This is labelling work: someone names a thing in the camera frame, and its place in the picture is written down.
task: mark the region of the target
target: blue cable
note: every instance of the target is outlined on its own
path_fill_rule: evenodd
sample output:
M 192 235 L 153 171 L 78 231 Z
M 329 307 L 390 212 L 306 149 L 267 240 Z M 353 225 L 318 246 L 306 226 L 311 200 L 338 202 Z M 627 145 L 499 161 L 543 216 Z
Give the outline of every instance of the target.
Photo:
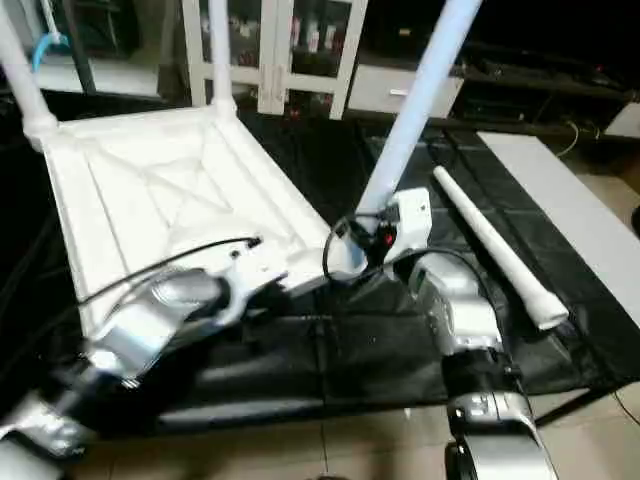
M 47 33 L 42 36 L 42 38 L 38 41 L 35 50 L 33 51 L 33 58 L 31 59 L 31 65 L 33 67 L 33 71 L 37 72 L 40 68 L 40 62 L 42 61 L 42 57 L 47 52 L 51 45 L 55 45 L 54 37 L 52 33 Z M 60 45 L 64 45 L 69 47 L 69 39 L 66 35 L 60 34 Z

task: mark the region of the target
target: black fabric mat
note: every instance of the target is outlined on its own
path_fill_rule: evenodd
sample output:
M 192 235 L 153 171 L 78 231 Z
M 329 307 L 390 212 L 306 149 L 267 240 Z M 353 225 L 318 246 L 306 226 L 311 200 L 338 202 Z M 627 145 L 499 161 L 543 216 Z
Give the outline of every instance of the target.
M 329 223 L 355 207 L 390 127 L 244 113 L 241 119 Z M 10 237 L 16 235 L 18 246 L 1 260 L 9 271 L 37 237 L 53 202 L 41 157 L 24 142 L 7 147 L 3 155 L 5 165 L 27 159 L 26 166 L 8 168 L 2 181 L 19 185 L 21 198 L 39 202 L 29 227 L 19 225 Z M 532 328 L 515 292 L 432 181 L 436 164 L 449 169 L 543 283 L 560 295 L 572 311 L 571 322 L 547 334 Z M 425 130 L 400 187 L 422 185 L 431 194 L 431 244 L 464 252 L 489 280 L 505 340 L 529 393 L 640 378 L 635 352 L 640 330 L 475 134 Z M 46 248 L 31 262 L 0 317 L 2 363 L 43 318 L 73 298 L 53 218 Z M 41 342 L 38 355 L 31 352 L 9 377 L 0 378 L 0 388 L 10 392 L 0 407 L 37 382 L 46 367 L 72 357 L 78 339 L 77 322 L 69 322 Z M 111 437 L 194 432 L 444 399 L 439 355 L 423 313 L 402 285 L 377 278 L 355 292 L 316 291 L 174 354 L 139 391 L 109 399 L 114 415 L 105 413 L 102 430 Z

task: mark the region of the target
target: white tube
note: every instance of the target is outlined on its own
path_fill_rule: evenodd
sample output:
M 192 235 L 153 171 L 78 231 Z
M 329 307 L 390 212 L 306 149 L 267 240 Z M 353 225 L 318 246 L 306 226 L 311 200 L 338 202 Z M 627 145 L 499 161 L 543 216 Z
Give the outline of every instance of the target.
M 481 3 L 482 0 L 448 0 L 445 4 L 357 212 L 377 212 L 398 186 Z
M 11 85 L 11 90 L 22 111 L 22 127 L 34 148 L 39 149 L 39 137 L 57 125 L 36 84 L 31 68 L 24 56 L 18 35 L 0 0 L 0 63 Z
M 49 33 L 53 36 L 53 41 L 57 45 L 60 43 L 60 32 L 56 26 L 56 20 L 53 17 L 53 10 L 51 9 L 51 3 L 49 2 L 50 0 L 41 0 L 40 3 L 42 4 L 42 13 L 44 13 L 44 19 L 47 22 Z
M 569 317 L 560 299 L 546 290 L 493 225 L 462 191 L 443 167 L 433 170 L 438 183 L 455 204 L 489 254 L 522 298 L 527 313 L 540 330 L 553 328 Z
M 236 104 L 231 94 L 227 0 L 209 0 L 209 23 L 211 25 L 211 61 L 213 62 L 213 99 L 211 103 L 221 113 L 235 115 Z

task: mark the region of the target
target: white plastic tray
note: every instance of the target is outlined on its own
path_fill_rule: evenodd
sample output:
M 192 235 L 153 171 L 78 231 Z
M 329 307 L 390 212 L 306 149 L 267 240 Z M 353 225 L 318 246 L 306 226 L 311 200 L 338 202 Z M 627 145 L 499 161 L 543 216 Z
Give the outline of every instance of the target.
M 43 145 L 79 298 L 238 236 L 259 235 L 286 252 L 287 288 L 321 277 L 328 226 L 235 116 L 203 107 L 69 122 Z M 225 245 L 181 264 L 217 271 L 242 248 Z M 85 333 L 123 291 L 82 312 Z

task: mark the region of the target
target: white drawer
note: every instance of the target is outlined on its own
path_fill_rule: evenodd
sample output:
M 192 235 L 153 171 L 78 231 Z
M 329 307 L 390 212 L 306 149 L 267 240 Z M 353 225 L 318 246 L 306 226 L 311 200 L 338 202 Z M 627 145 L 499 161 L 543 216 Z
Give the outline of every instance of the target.
M 358 65 L 349 108 L 370 112 L 398 113 L 409 93 L 415 72 L 393 68 Z M 432 117 L 446 118 L 464 80 L 449 77 L 431 112 Z
M 640 138 L 640 103 L 629 103 L 607 127 L 607 135 Z

